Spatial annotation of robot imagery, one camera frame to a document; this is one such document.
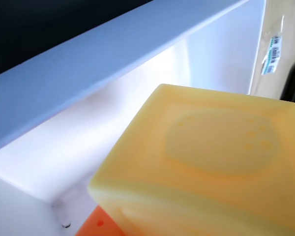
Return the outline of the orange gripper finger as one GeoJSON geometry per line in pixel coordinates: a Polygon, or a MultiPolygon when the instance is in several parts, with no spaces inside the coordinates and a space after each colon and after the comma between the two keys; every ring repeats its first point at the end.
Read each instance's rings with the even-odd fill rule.
{"type": "Polygon", "coordinates": [[[111,217],[97,206],[75,236],[124,236],[124,233],[111,217]]]}

